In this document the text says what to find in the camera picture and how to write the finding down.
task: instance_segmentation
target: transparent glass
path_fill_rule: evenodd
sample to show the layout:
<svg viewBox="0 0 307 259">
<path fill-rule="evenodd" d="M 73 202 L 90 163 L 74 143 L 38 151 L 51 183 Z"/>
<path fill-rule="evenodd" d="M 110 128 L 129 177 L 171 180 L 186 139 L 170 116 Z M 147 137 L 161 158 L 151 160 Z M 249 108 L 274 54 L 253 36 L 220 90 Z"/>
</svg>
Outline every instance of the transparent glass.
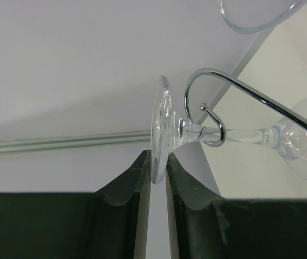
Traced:
<svg viewBox="0 0 307 259">
<path fill-rule="evenodd" d="M 307 0 L 219 0 L 221 14 L 239 33 L 256 33 L 288 19 Z"/>
<path fill-rule="evenodd" d="M 292 108 L 307 118 L 307 99 Z M 152 182 L 159 183 L 170 152 L 181 145 L 196 141 L 216 141 L 217 130 L 194 125 L 178 117 L 171 108 L 170 88 L 166 77 L 157 86 L 152 118 Z M 284 118 L 277 124 L 257 130 L 227 130 L 226 141 L 264 145 L 274 149 L 285 163 L 307 180 L 307 131 Z"/>
</svg>

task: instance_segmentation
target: metal hook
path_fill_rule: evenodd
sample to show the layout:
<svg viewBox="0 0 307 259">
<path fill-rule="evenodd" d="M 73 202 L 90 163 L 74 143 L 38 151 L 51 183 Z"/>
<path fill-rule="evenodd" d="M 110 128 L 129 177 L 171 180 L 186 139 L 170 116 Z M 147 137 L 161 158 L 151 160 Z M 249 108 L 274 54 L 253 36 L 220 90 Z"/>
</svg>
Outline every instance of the metal hook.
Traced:
<svg viewBox="0 0 307 259">
<path fill-rule="evenodd" d="M 268 96 L 264 95 L 263 93 L 255 90 L 254 88 L 250 87 L 249 85 L 245 84 L 244 82 L 231 78 L 231 76 L 227 75 L 226 73 L 223 73 L 221 71 L 215 70 L 215 69 L 199 69 L 195 71 L 188 79 L 186 90 L 185 90 L 185 109 L 187 118 L 190 122 L 193 123 L 192 117 L 190 116 L 190 110 L 189 110 L 189 92 L 190 88 L 192 86 L 192 83 L 196 78 L 199 76 L 212 76 L 219 79 L 222 79 L 223 81 L 226 81 L 230 83 L 231 85 L 235 86 L 237 89 L 241 90 L 242 92 L 252 96 L 254 99 L 258 100 L 259 102 L 263 103 L 264 105 L 270 107 L 274 111 L 280 113 L 281 115 L 287 117 L 294 123 L 296 123 L 301 128 L 305 129 L 307 131 L 307 119 L 300 116 L 296 112 L 292 111 L 291 109 L 285 107 L 284 105 L 274 101 L 273 99 L 269 98 Z M 201 105 L 200 108 L 207 112 L 208 115 L 211 117 L 211 119 L 217 124 L 219 131 L 220 131 L 220 137 L 218 141 L 216 142 L 204 142 L 206 145 L 210 147 L 219 147 L 221 146 L 226 138 L 226 128 L 222 120 L 215 114 L 212 110 L 208 110 L 206 105 Z"/>
<path fill-rule="evenodd" d="M 189 111 L 189 90 L 190 90 L 194 80 L 196 78 L 198 78 L 199 76 L 202 76 L 202 75 L 203 74 L 195 75 L 195 73 L 193 73 L 187 81 L 187 87 L 186 87 L 186 91 L 185 91 L 185 108 L 186 108 L 187 118 L 191 123 L 193 123 L 193 120 L 190 116 L 190 111 Z M 210 118 L 217 124 L 217 127 L 219 129 L 219 138 L 218 138 L 217 141 L 204 141 L 204 143 L 207 146 L 210 146 L 210 147 L 220 147 L 221 145 L 224 144 L 225 138 L 227 136 L 227 130 L 226 130 L 224 122 L 214 111 L 210 110 L 207 107 L 207 104 L 201 104 L 200 110 L 206 112 L 210 116 Z"/>
</svg>

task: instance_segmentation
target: glass base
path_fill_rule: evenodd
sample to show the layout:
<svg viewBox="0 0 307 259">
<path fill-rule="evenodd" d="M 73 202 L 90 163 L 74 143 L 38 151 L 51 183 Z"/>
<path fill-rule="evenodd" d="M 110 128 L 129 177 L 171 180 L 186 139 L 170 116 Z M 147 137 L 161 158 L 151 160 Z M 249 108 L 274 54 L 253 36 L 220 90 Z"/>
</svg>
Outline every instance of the glass base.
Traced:
<svg viewBox="0 0 307 259">
<path fill-rule="evenodd" d="M 170 85 L 165 76 L 161 76 L 154 98 L 151 129 L 151 175 L 152 183 L 159 184 L 164 177 L 169 157 L 169 129 L 171 124 Z"/>
</svg>

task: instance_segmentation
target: white wall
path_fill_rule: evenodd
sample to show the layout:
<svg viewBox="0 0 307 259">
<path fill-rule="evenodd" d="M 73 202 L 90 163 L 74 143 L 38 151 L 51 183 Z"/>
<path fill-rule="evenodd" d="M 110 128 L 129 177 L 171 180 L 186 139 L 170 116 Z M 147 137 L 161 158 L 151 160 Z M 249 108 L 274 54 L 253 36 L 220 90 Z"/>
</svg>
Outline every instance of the white wall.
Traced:
<svg viewBox="0 0 307 259">
<path fill-rule="evenodd" d="M 0 140 L 148 130 L 162 74 L 182 99 L 191 73 L 232 73 L 257 37 L 216 0 L 0 0 Z"/>
<path fill-rule="evenodd" d="M 274 29 L 239 79 L 290 108 L 307 97 L 307 5 Z M 228 128 L 264 128 L 280 119 L 234 87 L 215 111 Z M 203 147 L 226 197 L 307 197 L 307 181 L 266 147 L 242 143 Z"/>
</svg>

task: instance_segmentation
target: glass stem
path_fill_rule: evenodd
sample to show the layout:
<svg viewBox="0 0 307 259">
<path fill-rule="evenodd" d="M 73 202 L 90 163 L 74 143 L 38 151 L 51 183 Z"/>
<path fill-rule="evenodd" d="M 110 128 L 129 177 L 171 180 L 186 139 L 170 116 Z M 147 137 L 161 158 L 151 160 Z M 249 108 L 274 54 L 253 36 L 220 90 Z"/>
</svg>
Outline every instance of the glass stem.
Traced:
<svg viewBox="0 0 307 259">
<path fill-rule="evenodd" d="M 174 145 L 175 148 L 191 142 L 217 141 L 219 138 L 219 130 L 217 128 L 195 125 L 182 119 L 178 124 L 179 128 L 182 127 L 183 130 L 179 130 L 180 138 L 176 141 Z M 279 150 L 281 145 L 279 133 L 280 127 L 278 125 L 264 129 L 252 130 L 228 129 L 226 141 L 265 145 L 276 149 L 276 151 L 280 153 Z"/>
</svg>

